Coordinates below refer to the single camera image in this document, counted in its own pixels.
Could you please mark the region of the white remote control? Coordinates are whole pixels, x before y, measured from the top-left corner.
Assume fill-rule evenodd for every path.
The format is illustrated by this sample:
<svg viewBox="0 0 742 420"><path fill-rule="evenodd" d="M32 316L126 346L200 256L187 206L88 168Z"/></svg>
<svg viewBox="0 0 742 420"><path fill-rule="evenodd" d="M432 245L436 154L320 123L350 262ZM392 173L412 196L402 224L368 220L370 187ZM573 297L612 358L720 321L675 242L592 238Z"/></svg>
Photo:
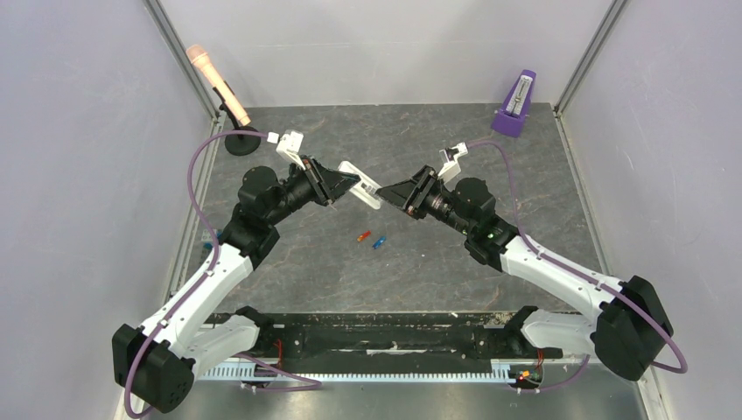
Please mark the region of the white remote control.
<svg viewBox="0 0 742 420"><path fill-rule="evenodd" d="M349 161L342 161L339 164L338 170L357 175L360 178L360 181L350 189L350 192L356 198L374 210L381 208L382 199L377 194L382 188L379 183Z"/></svg>

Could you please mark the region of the red orange battery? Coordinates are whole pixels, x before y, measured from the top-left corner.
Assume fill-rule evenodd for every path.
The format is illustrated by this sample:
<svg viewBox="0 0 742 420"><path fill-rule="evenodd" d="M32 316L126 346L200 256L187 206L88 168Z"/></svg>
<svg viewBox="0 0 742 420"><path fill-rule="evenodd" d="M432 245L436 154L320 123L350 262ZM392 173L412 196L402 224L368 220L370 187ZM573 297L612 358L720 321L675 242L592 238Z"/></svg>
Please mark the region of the red orange battery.
<svg viewBox="0 0 742 420"><path fill-rule="evenodd" d="M366 240L370 235L371 235L371 231L366 231L366 232L360 234L357 237L356 241L357 242L362 242L362 241Z"/></svg>

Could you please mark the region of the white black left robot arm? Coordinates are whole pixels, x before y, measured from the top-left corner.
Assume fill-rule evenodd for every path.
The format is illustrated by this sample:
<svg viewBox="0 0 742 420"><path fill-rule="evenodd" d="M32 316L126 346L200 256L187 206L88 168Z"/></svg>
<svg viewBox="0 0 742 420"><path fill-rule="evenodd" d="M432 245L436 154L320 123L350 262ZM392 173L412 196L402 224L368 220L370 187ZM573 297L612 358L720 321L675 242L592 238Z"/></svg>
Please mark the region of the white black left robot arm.
<svg viewBox="0 0 742 420"><path fill-rule="evenodd" d="M204 263L158 311L113 334L115 382L127 399L136 396L147 405L129 417L171 412L209 369L242 352L259 358L272 351L274 333L246 315L233 315L210 332L200 328L275 247L280 221L310 203L327 207L360 182L358 174L307 156L290 164L285 179L267 166L245 172L232 217Z"/></svg>

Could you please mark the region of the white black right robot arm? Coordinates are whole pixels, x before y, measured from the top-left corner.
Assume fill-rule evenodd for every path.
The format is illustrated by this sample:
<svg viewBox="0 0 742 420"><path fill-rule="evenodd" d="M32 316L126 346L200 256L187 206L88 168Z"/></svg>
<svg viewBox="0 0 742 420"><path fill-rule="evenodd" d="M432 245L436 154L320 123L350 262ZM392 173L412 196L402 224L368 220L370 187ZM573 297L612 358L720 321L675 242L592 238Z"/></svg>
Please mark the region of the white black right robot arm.
<svg viewBox="0 0 742 420"><path fill-rule="evenodd" d="M520 311L505 334L507 350L517 357L537 348L586 354L636 382L674 333L647 279L620 280L550 253L497 215L496 199L482 179L463 178L448 189L436 171L425 166L377 194L416 220L431 216L460 232L476 262L530 282L575 309L573 314Z"/></svg>

